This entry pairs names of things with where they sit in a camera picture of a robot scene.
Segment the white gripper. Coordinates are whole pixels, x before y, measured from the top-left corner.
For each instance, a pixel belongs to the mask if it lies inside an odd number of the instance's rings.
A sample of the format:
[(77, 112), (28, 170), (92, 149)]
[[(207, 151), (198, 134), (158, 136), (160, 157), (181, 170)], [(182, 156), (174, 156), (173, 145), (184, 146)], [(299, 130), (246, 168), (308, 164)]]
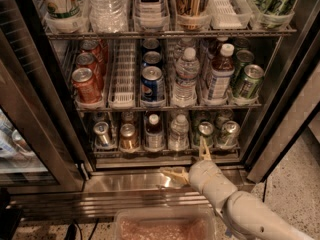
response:
[(202, 194), (214, 209), (221, 210), (228, 198), (238, 188), (211, 161), (210, 150), (203, 136), (200, 137), (199, 159), (191, 166), (189, 173), (185, 167), (161, 167), (160, 172), (175, 182), (190, 186)]

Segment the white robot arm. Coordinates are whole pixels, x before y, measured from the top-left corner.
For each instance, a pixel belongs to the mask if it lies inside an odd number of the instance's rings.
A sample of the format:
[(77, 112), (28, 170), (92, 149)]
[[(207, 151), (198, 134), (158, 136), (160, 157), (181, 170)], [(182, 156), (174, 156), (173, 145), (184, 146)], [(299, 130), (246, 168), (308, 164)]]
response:
[(240, 191), (212, 161), (203, 137), (200, 138), (199, 160), (189, 170), (161, 167), (160, 171), (180, 184), (189, 184), (203, 195), (238, 240), (314, 240), (283, 220), (256, 196)]

